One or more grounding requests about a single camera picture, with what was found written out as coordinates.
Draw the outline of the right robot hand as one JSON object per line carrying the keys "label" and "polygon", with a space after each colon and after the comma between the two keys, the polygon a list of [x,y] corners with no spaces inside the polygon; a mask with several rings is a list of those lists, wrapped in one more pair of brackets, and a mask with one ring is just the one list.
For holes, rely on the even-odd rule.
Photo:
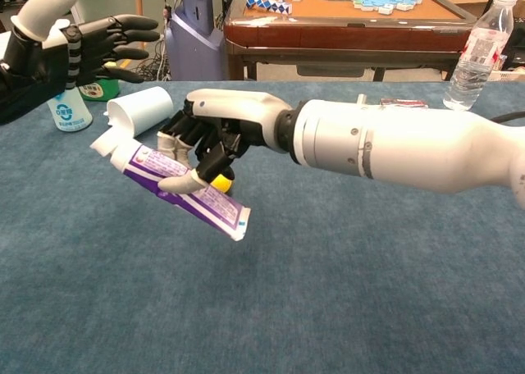
{"label": "right robot hand", "polygon": [[192,194],[218,176],[233,177],[231,163],[249,147],[290,151],[292,106],[265,92],[197,89],[158,131],[157,150],[188,167],[167,177],[159,189]]}

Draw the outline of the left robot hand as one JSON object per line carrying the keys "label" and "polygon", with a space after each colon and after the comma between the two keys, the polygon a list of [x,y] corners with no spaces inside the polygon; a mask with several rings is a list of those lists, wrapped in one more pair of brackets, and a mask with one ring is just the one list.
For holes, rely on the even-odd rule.
{"label": "left robot hand", "polygon": [[142,82],[142,77],[116,66],[122,59],[143,60],[148,53],[136,42],[159,39],[158,22],[133,14],[118,14],[62,28],[57,20],[77,0],[29,0],[12,17],[13,24],[1,72],[12,89],[31,84],[52,94],[94,81]]}

